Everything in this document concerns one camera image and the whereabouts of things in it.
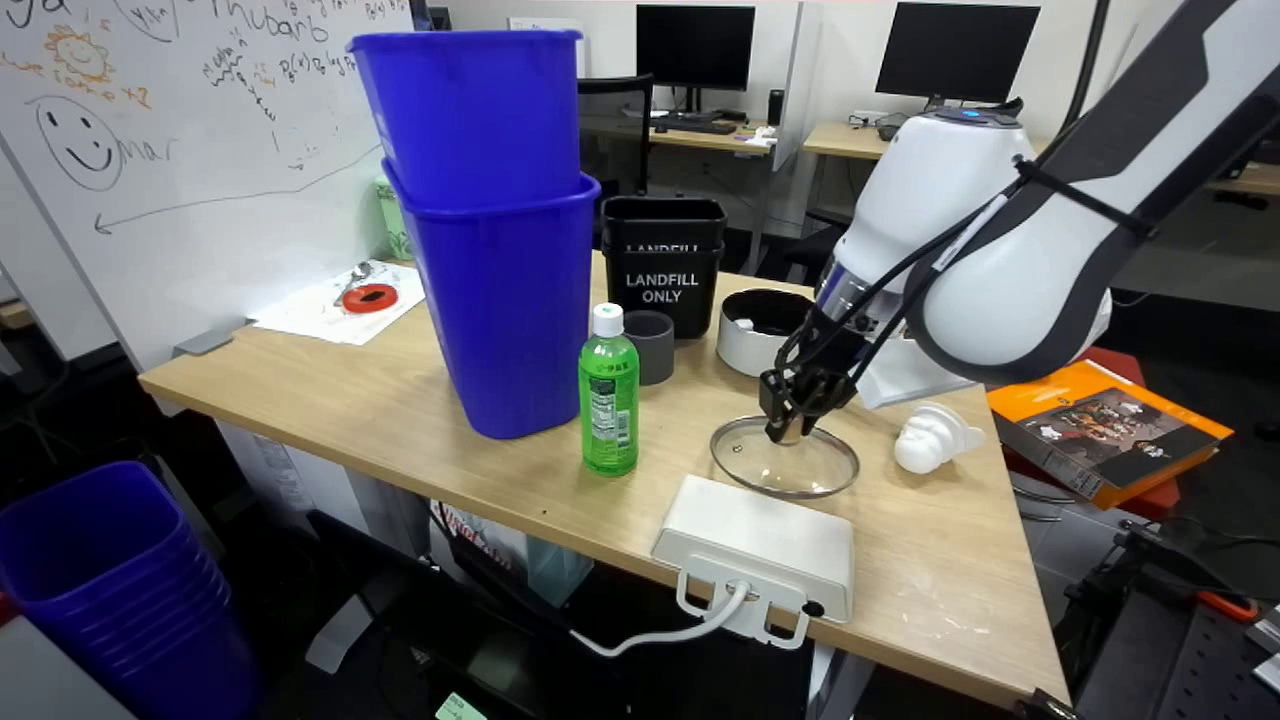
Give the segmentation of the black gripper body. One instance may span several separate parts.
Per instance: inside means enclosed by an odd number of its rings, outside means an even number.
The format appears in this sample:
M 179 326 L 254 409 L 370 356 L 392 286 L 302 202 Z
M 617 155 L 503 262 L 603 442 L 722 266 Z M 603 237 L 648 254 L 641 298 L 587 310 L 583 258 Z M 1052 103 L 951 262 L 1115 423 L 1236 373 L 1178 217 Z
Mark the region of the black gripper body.
M 778 353 L 778 365 L 762 373 L 762 403 L 785 403 L 790 427 L 796 413 L 827 415 L 857 394 L 857 381 L 878 353 L 878 319 L 834 319 L 826 310 L 809 310 Z

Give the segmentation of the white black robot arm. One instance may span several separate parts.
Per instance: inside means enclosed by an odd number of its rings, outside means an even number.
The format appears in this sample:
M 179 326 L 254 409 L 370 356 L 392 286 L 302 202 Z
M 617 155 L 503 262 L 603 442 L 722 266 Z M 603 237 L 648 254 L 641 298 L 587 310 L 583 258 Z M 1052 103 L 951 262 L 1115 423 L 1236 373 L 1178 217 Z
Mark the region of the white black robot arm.
M 763 433 L 1073 365 L 1130 254 L 1275 128 L 1275 99 L 1280 0 L 1181 0 L 1043 147 L 1003 120 L 909 120 L 762 375 Z

